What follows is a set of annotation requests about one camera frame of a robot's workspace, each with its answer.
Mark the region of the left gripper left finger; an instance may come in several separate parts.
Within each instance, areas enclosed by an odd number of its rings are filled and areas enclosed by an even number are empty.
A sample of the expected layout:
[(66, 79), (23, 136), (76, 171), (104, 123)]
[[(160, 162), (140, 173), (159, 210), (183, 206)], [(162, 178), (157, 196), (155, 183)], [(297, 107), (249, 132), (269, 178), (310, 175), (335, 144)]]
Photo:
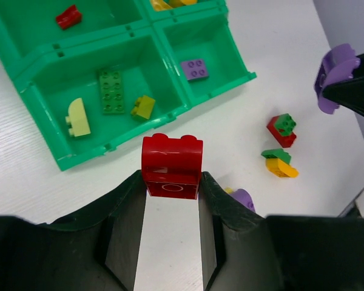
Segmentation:
[(145, 205), (136, 171), (50, 224), (0, 216), (0, 290), (133, 290)]

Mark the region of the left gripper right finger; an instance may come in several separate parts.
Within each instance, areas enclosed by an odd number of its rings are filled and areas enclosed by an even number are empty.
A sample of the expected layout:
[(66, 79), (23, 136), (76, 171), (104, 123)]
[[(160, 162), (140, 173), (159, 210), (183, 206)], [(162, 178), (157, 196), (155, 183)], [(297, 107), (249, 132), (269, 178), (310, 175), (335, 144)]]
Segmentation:
[(364, 290), (364, 218), (269, 216), (199, 187), (204, 290)]

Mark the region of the purple half-round lego brick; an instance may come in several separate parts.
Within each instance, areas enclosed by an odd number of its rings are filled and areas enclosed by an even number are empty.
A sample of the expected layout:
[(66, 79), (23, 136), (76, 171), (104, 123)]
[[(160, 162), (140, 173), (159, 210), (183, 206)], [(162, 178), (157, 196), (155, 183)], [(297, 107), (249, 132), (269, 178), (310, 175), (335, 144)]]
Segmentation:
[(352, 79), (352, 72), (359, 66), (360, 58), (348, 43), (335, 46), (323, 57), (314, 83), (318, 107), (322, 112), (332, 115), (340, 107), (323, 97), (323, 90), (328, 85)]

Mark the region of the purple flower lego brick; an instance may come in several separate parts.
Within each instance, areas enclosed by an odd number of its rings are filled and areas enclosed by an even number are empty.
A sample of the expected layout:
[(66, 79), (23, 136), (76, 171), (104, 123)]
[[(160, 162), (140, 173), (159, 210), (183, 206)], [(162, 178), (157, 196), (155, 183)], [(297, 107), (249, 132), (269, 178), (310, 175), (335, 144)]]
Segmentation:
[(255, 212), (255, 207), (252, 197), (245, 189), (237, 189), (230, 195), (231, 197), (233, 197), (233, 199), (244, 205), (247, 209)]

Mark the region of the red square lego brick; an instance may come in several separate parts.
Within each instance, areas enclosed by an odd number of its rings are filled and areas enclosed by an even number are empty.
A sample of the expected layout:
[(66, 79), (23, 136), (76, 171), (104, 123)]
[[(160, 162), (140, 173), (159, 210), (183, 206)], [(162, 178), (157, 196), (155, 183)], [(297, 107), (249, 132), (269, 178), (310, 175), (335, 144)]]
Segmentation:
[(278, 118), (279, 116), (272, 117), (266, 128), (283, 148), (290, 148), (296, 140), (297, 135), (294, 132), (291, 132), (287, 136), (282, 135), (274, 126)]

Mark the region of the red arch lego brick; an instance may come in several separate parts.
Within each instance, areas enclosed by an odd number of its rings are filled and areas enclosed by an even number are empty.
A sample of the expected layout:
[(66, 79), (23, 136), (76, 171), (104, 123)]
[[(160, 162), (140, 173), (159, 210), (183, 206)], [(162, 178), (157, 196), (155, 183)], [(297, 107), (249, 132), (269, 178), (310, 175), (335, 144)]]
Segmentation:
[(143, 138), (141, 173), (150, 196), (196, 200), (202, 162), (203, 141), (195, 136)]

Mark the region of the light green lego brick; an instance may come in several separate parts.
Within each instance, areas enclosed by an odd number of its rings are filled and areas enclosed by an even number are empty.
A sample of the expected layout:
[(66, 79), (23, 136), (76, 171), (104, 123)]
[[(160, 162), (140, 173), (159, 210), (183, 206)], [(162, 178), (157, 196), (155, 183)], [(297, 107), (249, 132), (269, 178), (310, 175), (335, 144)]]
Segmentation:
[(82, 98), (77, 98), (70, 103), (65, 120), (71, 137), (76, 138), (91, 134)]

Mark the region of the lime square lego brick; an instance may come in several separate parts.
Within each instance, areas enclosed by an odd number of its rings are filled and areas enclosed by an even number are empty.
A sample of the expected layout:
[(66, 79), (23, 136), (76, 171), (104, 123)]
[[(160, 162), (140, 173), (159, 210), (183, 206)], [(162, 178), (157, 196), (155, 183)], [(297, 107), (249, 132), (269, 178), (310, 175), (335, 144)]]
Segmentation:
[(136, 119), (148, 121), (150, 120), (154, 106), (155, 100), (147, 95), (143, 95), (135, 101), (135, 105), (130, 114)]

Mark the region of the purple curved lego brick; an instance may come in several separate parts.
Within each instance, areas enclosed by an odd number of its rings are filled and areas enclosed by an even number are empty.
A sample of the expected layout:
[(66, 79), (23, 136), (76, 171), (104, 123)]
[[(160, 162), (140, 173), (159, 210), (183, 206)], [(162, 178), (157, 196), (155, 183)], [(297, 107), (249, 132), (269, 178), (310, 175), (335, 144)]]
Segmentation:
[(191, 59), (180, 63), (188, 81), (197, 81), (209, 77), (204, 59)]

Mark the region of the green lego plate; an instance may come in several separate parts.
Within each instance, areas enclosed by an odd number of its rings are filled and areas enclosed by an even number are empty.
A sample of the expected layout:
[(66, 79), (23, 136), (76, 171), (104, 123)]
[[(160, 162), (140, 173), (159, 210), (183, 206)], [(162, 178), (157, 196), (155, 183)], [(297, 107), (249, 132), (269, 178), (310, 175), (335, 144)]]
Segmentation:
[(105, 115), (125, 112), (122, 72), (103, 69), (98, 72), (101, 105)]

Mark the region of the orange lego brick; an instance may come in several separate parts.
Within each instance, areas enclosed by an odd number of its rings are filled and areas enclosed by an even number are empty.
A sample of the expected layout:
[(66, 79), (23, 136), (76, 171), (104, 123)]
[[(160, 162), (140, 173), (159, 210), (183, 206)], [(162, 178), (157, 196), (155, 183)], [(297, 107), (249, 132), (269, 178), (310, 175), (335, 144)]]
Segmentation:
[(169, 5), (173, 8), (177, 8), (188, 5), (194, 5), (197, 2), (198, 2), (197, 0), (169, 0)]

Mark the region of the yellow lego plate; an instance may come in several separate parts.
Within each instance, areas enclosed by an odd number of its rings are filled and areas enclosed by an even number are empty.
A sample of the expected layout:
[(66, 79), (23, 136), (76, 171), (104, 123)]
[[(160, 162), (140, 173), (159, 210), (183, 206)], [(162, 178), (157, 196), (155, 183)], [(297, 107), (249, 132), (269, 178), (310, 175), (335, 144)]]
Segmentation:
[(170, 6), (168, 3), (166, 3), (164, 0), (150, 0), (152, 8), (156, 12), (162, 12), (165, 10), (173, 9), (172, 6)]

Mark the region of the small red curved lego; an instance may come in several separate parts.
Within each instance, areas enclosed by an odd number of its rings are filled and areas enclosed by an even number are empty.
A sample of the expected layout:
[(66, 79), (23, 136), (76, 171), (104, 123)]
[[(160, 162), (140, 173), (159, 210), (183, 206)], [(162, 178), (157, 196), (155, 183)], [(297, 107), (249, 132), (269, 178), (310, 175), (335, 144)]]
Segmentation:
[(60, 15), (55, 17), (56, 23), (62, 30), (66, 30), (82, 21), (82, 13), (79, 12), (76, 5), (71, 5)]

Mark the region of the pale yellow lego brick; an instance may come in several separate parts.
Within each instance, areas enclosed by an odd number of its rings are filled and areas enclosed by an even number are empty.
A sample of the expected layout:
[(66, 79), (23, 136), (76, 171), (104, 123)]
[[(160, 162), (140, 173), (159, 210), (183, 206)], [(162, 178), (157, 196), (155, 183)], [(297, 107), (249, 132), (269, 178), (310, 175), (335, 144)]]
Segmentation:
[(229, 188), (229, 187), (226, 187), (226, 188), (224, 189), (224, 191), (225, 191), (227, 194), (231, 194), (231, 193), (233, 192), (233, 190), (232, 190), (231, 188)]

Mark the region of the green square lego brick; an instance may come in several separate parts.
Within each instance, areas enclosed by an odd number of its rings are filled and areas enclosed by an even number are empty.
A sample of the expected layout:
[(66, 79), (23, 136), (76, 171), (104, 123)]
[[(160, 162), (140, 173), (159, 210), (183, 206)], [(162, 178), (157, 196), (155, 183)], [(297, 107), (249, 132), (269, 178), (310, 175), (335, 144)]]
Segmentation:
[(296, 126), (296, 122), (293, 120), (290, 114), (285, 113), (279, 115), (274, 123), (275, 129), (281, 136), (289, 136)]

